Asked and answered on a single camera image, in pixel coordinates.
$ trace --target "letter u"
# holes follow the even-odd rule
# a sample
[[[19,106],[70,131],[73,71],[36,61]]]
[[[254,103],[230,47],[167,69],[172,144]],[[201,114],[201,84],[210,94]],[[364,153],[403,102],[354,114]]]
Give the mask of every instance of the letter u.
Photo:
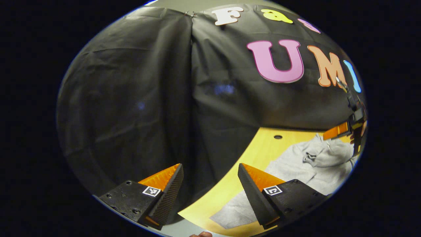
[[[247,45],[247,48],[253,52],[259,74],[266,80],[275,83],[291,83],[300,80],[304,75],[303,60],[298,50],[300,43],[295,40],[280,40],[279,44],[287,49],[291,62],[289,70],[283,71],[275,67],[270,52],[271,42],[261,40]]]

